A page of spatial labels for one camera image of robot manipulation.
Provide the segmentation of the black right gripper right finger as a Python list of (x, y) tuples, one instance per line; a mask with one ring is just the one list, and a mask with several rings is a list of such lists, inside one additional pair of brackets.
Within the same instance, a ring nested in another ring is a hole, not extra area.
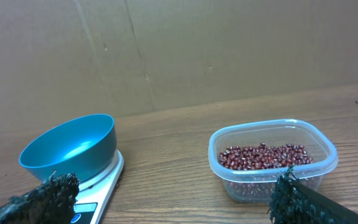
[(293, 166), (279, 176), (270, 198), (273, 224), (358, 224), (358, 213), (303, 185)]

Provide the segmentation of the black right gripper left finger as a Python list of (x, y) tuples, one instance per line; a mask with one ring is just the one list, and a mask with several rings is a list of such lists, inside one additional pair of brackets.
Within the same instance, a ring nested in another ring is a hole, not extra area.
[(75, 216), (74, 206), (79, 194), (76, 174), (52, 173), (38, 187), (13, 196), (0, 207), (0, 224), (66, 224)]

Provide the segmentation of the white digital kitchen scale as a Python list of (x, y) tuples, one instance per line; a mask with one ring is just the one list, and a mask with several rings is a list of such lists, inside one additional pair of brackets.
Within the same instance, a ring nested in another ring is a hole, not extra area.
[(124, 158), (116, 150), (111, 163), (104, 170), (79, 185), (71, 224), (100, 223), (123, 170)]

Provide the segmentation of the teal blue bowl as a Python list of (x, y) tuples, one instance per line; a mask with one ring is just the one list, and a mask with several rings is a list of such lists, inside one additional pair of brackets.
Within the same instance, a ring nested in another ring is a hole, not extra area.
[(74, 173), (84, 182), (105, 169), (117, 148), (114, 118), (91, 114), (62, 123), (34, 139), (19, 164), (40, 181)]

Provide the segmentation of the red adzuki beans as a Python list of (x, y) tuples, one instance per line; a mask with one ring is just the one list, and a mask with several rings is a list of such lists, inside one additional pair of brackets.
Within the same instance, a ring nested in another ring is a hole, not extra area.
[(304, 145), (284, 144), (268, 146), (228, 146), (218, 156), (221, 166), (230, 170), (262, 170), (312, 164), (313, 158)]

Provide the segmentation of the clear plastic container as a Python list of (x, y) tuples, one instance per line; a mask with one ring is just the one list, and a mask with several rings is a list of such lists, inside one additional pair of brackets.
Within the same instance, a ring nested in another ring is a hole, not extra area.
[(230, 170), (221, 166), (218, 156), (228, 146), (268, 146), (287, 143), (304, 145), (312, 164), (294, 166), (293, 173), (302, 184), (316, 190), (325, 174), (338, 164), (334, 144), (315, 126), (297, 119), (274, 119), (228, 126), (209, 139), (208, 159), (211, 170), (222, 180), (227, 194), (238, 202), (268, 202), (279, 176), (288, 167), (262, 170)]

